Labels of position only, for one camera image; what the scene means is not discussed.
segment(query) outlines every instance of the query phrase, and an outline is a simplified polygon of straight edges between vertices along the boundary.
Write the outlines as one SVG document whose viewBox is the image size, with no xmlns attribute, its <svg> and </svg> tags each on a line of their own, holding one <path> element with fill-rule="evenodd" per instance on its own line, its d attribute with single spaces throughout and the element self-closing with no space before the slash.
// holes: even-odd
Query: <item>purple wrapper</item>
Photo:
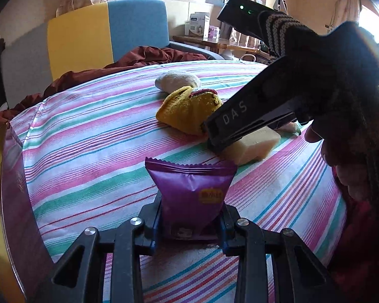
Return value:
<svg viewBox="0 0 379 303">
<path fill-rule="evenodd" d="M 237 166 L 231 161 L 180 165 L 146 158 L 145 167 L 162 194 L 164 236 L 215 239 L 208 225 L 222 208 Z"/>
</svg>

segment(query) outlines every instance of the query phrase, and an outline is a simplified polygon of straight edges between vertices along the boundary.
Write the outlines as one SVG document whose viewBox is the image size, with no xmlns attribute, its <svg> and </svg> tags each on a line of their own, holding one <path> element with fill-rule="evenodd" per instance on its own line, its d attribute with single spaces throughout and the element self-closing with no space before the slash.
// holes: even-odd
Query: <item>red fabric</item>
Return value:
<svg viewBox="0 0 379 303">
<path fill-rule="evenodd" d="M 44 99 L 53 96 L 55 93 L 74 88 L 79 84 L 101 78 L 102 76 L 107 76 L 116 72 L 122 72 L 124 70 L 140 68 L 148 65 L 193 60 L 207 59 L 202 54 L 182 52 L 168 47 L 165 47 L 163 49 L 149 46 L 134 48 L 132 51 L 122 56 L 120 60 L 114 62 L 113 64 L 107 65 L 104 68 L 83 70 L 81 72 L 67 72 L 57 80 L 53 81 L 51 85 L 46 88 L 43 95 L 40 93 L 29 95 L 14 108 L 0 111 L 0 127 L 25 109 L 42 102 Z"/>
<path fill-rule="evenodd" d="M 338 185 L 347 205 L 347 220 L 328 270 L 348 302 L 379 302 L 379 216 L 368 201 L 354 201 L 348 188 Z"/>
</svg>

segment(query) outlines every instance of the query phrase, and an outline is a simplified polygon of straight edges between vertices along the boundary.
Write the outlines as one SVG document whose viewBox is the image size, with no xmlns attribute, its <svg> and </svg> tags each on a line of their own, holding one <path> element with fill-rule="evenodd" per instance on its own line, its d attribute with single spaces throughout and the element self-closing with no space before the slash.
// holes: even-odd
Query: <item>silver screw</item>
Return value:
<svg viewBox="0 0 379 303">
<path fill-rule="evenodd" d="M 282 232 L 287 237 L 293 237 L 293 235 L 295 234 L 295 232 L 290 228 L 285 228 L 282 230 Z"/>
<path fill-rule="evenodd" d="M 84 234 L 87 236 L 91 236 L 95 234 L 95 228 L 93 226 L 89 226 L 88 228 L 85 228 Z"/>
<path fill-rule="evenodd" d="M 130 219 L 130 223 L 131 225 L 139 225 L 142 223 L 142 219 L 135 216 L 134 218 Z"/>
<path fill-rule="evenodd" d="M 247 226 L 249 225 L 249 220 L 247 220 L 246 218 L 240 218 L 237 220 L 237 224 L 240 226 Z"/>
</svg>

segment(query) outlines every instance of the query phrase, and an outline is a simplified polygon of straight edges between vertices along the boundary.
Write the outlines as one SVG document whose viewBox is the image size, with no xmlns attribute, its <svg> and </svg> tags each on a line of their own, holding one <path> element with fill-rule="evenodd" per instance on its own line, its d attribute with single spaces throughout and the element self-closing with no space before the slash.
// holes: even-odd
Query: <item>folded yellow cloth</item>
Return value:
<svg viewBox="0 0 379 303">
<path fill-rule="evenodd" d="M 156 118 L 184 133 L 201 136 L 202 123 L 221 105 L 215 90 L 184 86 L 167 96 Z"/>
</svg>

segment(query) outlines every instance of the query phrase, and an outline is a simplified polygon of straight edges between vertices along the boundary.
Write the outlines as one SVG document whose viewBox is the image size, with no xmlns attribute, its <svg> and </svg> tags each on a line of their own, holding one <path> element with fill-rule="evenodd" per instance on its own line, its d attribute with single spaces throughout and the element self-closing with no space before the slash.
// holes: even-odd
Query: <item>brown blanket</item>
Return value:
<svg viewBox="0 0 379 303">
<path fill-rule="evenodd" d="M 191 52 L 182 52 L 168 47 L 159 49 L 156 47 L 142 46 L 133 49 L 125 54 L 120 60 L 113 64 L 107 65 L 102 69 L 83 70 L 81 72 L 67 72 L 60 78 L 53 81 L 43 94 L 36 93 L 26 96 L 19 104 L 9 110 L 0 111 L 0 127 L 7 121 L 13 119 L 25 109 L 42 102 L 44 99 L 53 96 L 55 93 L 74 88 L 79 84 L 122 72 L 134 68 L 140 68 L 148 65 L 167 64 L 169 62 L 206 60 L 202 54 Z"/>
</svg>

